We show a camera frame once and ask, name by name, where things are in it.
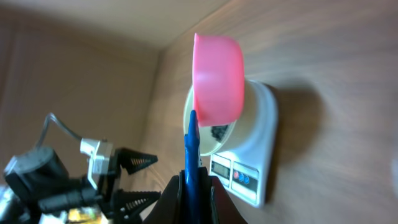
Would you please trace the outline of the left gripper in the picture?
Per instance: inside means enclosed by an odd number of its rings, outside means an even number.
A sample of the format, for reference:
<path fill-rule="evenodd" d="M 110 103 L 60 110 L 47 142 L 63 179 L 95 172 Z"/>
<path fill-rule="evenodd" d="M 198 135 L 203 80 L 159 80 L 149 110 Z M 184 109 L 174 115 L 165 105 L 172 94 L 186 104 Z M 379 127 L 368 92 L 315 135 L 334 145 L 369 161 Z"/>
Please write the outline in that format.
<path fill-rule="evenodd" d="M 141 212 L 160 199 L 160 192 L 126 192 L 119 189 L 121 169 L 132 175 L 155 164 L 158 157 L 128 148 L 116 149 L 110 157 L 107 173 L 100 177 L 99 207 L 114 224 L 141 224 Z"/>

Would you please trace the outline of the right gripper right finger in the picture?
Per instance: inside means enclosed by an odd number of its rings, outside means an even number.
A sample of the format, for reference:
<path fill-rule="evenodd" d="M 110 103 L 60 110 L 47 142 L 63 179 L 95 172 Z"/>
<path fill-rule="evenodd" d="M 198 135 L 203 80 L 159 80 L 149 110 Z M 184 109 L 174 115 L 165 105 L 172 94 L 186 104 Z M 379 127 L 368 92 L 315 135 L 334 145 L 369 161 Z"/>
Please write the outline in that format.
<path fill-rule="evenodd" d="M 246 224 L 217 176 L 208 175 L 206 167 L 199 174 L 199 219 L 205 224 Z"/>

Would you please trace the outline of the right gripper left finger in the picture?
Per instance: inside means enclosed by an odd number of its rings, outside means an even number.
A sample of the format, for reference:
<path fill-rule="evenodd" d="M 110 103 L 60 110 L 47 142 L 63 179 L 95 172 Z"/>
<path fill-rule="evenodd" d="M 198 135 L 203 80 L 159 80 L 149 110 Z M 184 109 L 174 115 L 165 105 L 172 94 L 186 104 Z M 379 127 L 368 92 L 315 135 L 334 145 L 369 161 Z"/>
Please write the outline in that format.
<path fill-rule="evenodd" d="M 182 175 L 173 176 L 143 224 L 184 223 L 184 195 Z"/>

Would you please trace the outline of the pink scoop blue handle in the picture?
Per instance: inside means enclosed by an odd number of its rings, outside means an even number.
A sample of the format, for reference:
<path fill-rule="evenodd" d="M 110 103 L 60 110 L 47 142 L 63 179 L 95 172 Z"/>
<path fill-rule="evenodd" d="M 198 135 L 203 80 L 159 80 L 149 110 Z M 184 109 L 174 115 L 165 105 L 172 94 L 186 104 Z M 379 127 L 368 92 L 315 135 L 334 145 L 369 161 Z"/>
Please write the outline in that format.
<path fill-rule="evenodd" d="M 215 35 L 194 35 L 192 100 L 185 146 L 186 223 L 201 223 L 199 129 L 235 122 L 244 103 L 244 65 L 239 44 Z"/>

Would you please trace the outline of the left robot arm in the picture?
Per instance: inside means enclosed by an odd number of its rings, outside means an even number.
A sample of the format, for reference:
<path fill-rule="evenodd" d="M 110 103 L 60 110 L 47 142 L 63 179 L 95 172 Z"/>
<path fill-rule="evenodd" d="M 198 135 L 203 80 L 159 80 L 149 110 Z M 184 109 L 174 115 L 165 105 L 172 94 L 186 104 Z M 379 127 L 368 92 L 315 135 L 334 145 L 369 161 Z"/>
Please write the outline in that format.
<path fill-rule="evenodd" d="M 95 207 L 115 223 L 141 223 L 139 214 L 160 199 L 160 192 L 127 192 L 118 182 L 123 169 L 134 174 L 157 162 L 152 154 L 118 148 L 93 187 L 84 175 L 71 178 L 50 147 L 14 156 L 4 170 L 1 223 L 38 223 L 42 215 Z"/>

